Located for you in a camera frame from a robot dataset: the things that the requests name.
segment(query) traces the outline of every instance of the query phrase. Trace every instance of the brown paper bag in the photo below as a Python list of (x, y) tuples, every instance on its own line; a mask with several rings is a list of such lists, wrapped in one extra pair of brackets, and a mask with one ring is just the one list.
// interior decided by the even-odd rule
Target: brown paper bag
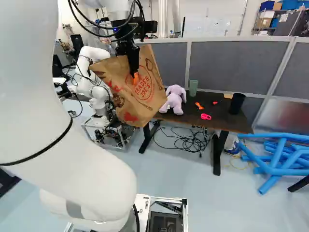
[(127, 56), (112, 57), (90, 66), (112, 90), (117, 117), (144, 127), (167, 101), (151, 45), (140, 48), (139, 82), (133, 85)]

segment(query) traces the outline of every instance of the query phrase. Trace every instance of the dark wooden tabletop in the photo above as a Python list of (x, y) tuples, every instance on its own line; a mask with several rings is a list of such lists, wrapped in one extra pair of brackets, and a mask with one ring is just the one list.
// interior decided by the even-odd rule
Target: dark wooden tabletop
[[(195, 105), (196, 102), (204, 109), (199, 110)], [(183, 115), (175, 115), (173, 109), (169, 109), (166, 114), (157, 113), (154, 118), (237, 133), (253, 133), (242, 111), (237, 115), (228, 113), (230, 104), (231, 99), (224, 98), (222, 93), (197, 92), (195, 97), (190, 97), (187, 91), (187, 103), (182, 105)], [(200, 117), (202, 113), (210, 115), (212, 119), (202, 120)]]

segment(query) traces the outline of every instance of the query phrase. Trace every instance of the orange object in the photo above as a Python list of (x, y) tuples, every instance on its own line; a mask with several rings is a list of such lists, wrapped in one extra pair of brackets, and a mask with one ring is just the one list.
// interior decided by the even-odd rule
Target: orange object
[(139, 73), (136, 72), (134, 73), (134, 80), (133, 80), (133, 85), (137, 86), (137, 84), (139, 83)]
[(203, 110), (203, 109), (204, 109), (204, 107), (202, 107), (198, 102), (195, 102), (195, 105), (198, 106), (198, 109), (199, 109), (199, 110)]

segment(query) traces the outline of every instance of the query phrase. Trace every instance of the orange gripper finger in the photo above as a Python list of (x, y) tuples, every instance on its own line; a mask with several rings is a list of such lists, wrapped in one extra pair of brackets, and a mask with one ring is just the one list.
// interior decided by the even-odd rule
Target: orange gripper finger
[(138, 72), (136, 72), (136, 73), (134, 73), (134, 79), (133, 79), (133, 85), (137, 85), (138, 84), (138, 82), (139, 82), (139, 73)]

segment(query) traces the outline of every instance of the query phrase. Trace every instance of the scissors handle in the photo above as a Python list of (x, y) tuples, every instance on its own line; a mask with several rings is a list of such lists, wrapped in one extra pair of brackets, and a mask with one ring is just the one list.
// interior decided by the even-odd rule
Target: scissors handle
[(211, 116), (207, 114), (201, 114), (201, 119), (203, 120), (211, 120)]

